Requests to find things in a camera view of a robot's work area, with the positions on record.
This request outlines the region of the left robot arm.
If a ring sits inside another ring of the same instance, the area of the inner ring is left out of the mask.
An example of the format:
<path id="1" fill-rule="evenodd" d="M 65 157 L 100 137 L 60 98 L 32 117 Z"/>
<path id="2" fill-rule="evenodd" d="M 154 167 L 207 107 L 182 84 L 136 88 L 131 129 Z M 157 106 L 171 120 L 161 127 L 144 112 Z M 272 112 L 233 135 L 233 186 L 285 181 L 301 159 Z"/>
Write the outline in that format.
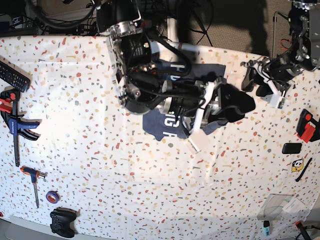
<path id="1" fill-rule="evenodd" d="M 289 14 L 283 18 L 289 23 L 290 47 L 278 56 L 241 63 L 247 68 L 242 91 L 251 92 L 257 85 L 256 95 L 270 96 L 270 103 L 278 109 L 285 103 L 293 78 L 320 68 L 320 2 L 293 0 Z"/>

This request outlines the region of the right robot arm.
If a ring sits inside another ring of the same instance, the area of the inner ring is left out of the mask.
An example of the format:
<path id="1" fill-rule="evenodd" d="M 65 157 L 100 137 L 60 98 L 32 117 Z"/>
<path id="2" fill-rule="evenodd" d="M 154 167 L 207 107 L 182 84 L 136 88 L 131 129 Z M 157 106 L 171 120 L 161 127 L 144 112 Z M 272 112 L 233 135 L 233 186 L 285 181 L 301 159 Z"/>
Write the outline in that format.
<path id="1" fill-rule="evenodd" d="M 98 31 L 109 38 L 120 105 L 143 117 L 157 140 L 186 139 L 198 152 L 208 135 L 245 117 L 254 99 L 229 84 L 225 67 L 193 64 L 183 51 L 150 29 L 131 0 L 97 0 Z"/>

